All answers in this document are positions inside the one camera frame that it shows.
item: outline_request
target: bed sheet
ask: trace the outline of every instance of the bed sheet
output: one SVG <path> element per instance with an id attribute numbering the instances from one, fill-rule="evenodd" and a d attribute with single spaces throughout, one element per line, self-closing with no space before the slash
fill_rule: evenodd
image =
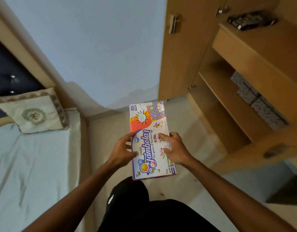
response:
<path id="1" fill-rule="evenodd" d="M 80 114 L 69 130 L 23 134 L 0 127 L 0 232 L 19 232 L 79 184 Z M 77 231 L 84 231 L 82 221 Z"/>

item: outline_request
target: hand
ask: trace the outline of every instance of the hand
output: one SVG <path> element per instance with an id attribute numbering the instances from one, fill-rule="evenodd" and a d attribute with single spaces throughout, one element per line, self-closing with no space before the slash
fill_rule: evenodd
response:
<path id="1" fill-rule="evenodd" d="M 186 166 L 188 162 L 193 159 L 193 156 L 187 151 L 182 138 L 178 135 L 178 133 L 170 133 L 170 136 L 162 133 L 159 133 L 158 135 L 168 141 L 171 145 L 172 150 L 163 148 L 163 152 L 166 153 L 169 160 L 175 164 Z"/>
<path id="2" fill-rule="evenodd" d="M 113 147 L 110 157 L 108 158 L 108 164 L 114 168 L 121 168 L 126 166 L 134 157 L 138 155 L 137 151 L 130 152 L 131 145 L 126 144 L 126 142 L 131 142 L 132 136 L 135 132 L 131 132 L 121 137 Z"/>

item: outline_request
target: tambola game box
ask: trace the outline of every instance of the tambola game box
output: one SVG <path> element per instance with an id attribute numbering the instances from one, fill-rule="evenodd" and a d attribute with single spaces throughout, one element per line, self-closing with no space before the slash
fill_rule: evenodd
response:
<path id="1" fill-rule="evenodd" d="M 176 175 L 176 167 L 162 148 L 170 144 L 158 136 L 169 135 L 163 101 L 129 105 L 132 151 L 139 155 L 132 160 L 133 179 L 149 179 Z"/>

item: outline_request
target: light blue wall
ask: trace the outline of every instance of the light blue wall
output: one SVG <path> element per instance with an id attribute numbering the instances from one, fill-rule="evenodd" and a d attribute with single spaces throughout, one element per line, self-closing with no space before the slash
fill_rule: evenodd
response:
<path id="1" fill-rule="evenodd" d="M 166 0 L 5 0 L 86 115 L 158 96 Z"/>

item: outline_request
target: embroidered pillow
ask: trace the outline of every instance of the embroidered pillow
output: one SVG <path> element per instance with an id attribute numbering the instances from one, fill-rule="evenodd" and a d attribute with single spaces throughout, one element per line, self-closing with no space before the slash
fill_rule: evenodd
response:
<path id="1" fill-rule="evenodd" d="M 0 97 L 0 109 L 25 134 L 68 129 L 68 121 L 54 88 Z"/>

